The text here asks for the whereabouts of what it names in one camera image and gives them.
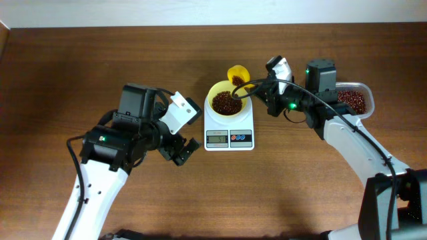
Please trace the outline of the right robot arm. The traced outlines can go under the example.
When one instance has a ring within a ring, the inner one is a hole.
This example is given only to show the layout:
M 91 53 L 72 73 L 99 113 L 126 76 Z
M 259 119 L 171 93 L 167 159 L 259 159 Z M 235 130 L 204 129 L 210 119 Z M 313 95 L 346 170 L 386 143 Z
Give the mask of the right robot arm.
M 250 92 L 268 114 L 304 113 L 306 123 L 346 160 L 364 186 L 358 222 L 321 233 L 320 239 L 425 239 L 426 170 L 413 170 L 391 155 L 363 126 L 357 112 L 338 99 L 332 60 L 306 65 L 303 87 L 295 84 L 285 58 L 266 63 L 268 76 L 253 80 Z

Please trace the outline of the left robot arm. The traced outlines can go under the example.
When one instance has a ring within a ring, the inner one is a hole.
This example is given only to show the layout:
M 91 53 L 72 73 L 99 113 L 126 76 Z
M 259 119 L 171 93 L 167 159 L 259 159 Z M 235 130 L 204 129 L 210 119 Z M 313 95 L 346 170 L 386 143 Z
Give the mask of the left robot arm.
M 53 238 L 97 239 L 117 194 L 148 152 L 158 151 L 182 166 L 200 147 L 179 133 L 200 115 L 201 108 L 179 92 L 124 85 L 119 107 L 78 137 L 80 154 L 75 154 L 72 139 L 66 142 L 77 176 Z

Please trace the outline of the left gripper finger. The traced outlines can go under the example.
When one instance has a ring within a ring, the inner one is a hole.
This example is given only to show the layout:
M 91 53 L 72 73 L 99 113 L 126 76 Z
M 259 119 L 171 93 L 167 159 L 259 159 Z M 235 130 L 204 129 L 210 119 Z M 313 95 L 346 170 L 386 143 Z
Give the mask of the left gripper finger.
M 186 154 L 187 154 L 187 150 L 186 149 L 182 149 L 181 151 L 174 153 L 174 155 L 171 158 L 171 160 L 177 166 L 182 166 L 186 162 L 186 158 L 185 158 Z
M 201 143 L 199 141 L 197 141 L 194 138 L 191 138 L 189 140 L 189 143 L 187 145 L 184 146 L 183 149 L 187 150 L 187 154 L 185 156 L 186 161 L 189 159 L 189 157 L 195 152 L 197 151 L 199 148 L 201 147 Z

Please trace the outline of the red beans in scoop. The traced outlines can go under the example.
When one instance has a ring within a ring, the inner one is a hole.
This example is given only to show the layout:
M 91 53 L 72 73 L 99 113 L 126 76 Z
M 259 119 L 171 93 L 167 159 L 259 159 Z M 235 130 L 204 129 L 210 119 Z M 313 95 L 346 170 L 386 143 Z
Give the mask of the red beans in scoop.
M 244 83 L 245 83 L 245 81 L 244 81 L 241 77 L 239 77 L 239 76 L 237 76 L 237 75 L 234 75 L 234 76 L 232 77 L 232 84 L 233 84 L 234 86 L 238 87 L 238 86 L 240 86 L 240 85 L 242 85 L 242 84 L 244 84 Z

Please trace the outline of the white digital kitchen scale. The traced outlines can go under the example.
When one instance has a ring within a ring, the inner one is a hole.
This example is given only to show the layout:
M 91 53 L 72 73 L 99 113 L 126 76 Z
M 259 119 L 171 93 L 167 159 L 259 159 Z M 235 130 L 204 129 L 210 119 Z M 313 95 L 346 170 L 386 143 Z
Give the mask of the white digital kitchen scale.
M 204 103 L 204 141 L 206 151 L 251 151 L 255 147 L 252 100 L 245 99 L 236 115 L 219 115 Z

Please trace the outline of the yellow plastic bowl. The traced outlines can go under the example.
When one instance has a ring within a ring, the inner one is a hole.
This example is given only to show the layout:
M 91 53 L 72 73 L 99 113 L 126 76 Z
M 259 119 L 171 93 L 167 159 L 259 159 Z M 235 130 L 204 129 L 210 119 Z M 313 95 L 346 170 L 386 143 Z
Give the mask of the yellow plastic bowl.
M 246 91 L 244 90 L 244 89 L 238 89 L 234 94 L 233 94 L 233 91 L 234 91 L 234 89 L 233 90 L 228 90 L 227 89 L 227 87 L 228 87 L 228 83 L 229 83 L 229 81 L 220 81 L 220 82 L 218 82 L 218 83 L 216 83 L 210 90 L 209 90 L 209 93 L 207 94 L 207 101 L 208 101 L 208 107 L 209 107 L 209 109 L 211 109 L 211 110 L 213 110 L 212 109 L 212 99 L 218 94 L 218 93 L 220 93 L 220 92 L 222 92 L 222 91 L 229 91 L 230 93 L 231 93 L 231 95 L 232 95 L 232 97 L 234 98 L 234 99 L 237 99 L 237 97 L 241 97 L 241 96 L 244 96 L 244 95 L 246 95 Z M 213 110 L 213 112 L 216 114 L 216 115 L 219 115 L 219 116 L 221 116 L 221 117 L 234 117 L 234 116 L 236 116 L 237 114 L 239 114 L 239 113 L 243 113 L 243 110 L 248 106 L 248 99 L 247 98 L 243 98 L 243 99 L 241 99 L 242 100 L 242 103 L 243 103 L 243 105 L 242 105 L 242 110 L 240 111 L 240 112 L 238 112 L 238 113 L 236 113 L 235 115 L 220 115 L 219 113 L 216 113 L 214 110 Z

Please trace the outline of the clear plastic bean container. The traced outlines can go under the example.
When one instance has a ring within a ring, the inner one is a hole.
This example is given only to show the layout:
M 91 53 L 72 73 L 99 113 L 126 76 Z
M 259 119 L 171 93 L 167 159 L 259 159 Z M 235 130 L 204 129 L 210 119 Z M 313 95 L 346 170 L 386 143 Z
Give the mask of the clear plastic bean container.
M 369 118 L 374 110 L 375 110 L 375 103 L 374 103 L 374 97 L 372 94 L 372 91 L 370 90 L 369 86 L 363 84 L 363 83 L 357 83 L 357 82 L 337 82 L 336 83 L 336 89 L 339 91 L 358 91 L 361 92 L 365 98 L 366 102 L 366 112 L 365 114 L 356 114 L 360 119 L 367 119 Z

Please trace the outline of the red beans in container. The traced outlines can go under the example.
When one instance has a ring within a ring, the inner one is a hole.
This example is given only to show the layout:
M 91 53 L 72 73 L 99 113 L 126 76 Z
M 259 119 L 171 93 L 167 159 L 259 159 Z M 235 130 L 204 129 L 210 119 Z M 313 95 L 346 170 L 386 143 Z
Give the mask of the red beans in container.
M 361 92 L 339 91 L 338 101 L 349 105 L 358 115 L 365 114 L 366 112 L 366 102 Z

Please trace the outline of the yellow plastic scoop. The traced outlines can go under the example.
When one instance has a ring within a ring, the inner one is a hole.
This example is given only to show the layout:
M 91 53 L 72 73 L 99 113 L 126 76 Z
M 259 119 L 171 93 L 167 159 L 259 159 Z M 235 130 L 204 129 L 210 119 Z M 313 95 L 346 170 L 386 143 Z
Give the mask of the yellow plastic scoop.
M 233 67 L 229 68 L 227 72 L 229 81 L 227 89 L 230 91 L 236 88 L 236 86 L 232 84 L 232 77 L 234 75 L 241 77 L 245 83 L 250 81 L 249 71 L 242 65 L 234 65 Z

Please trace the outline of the red beans in bowl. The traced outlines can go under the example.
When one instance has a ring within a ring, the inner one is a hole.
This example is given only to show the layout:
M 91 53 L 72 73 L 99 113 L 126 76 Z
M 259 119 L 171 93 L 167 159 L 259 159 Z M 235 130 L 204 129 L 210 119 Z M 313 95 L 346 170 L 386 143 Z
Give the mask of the red beans in bowl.
M 220 115 L 235 115 L 242 110 L 242 100 L 234 99 L 229 91 L 222 91 L 212 99 L 212 109 Z

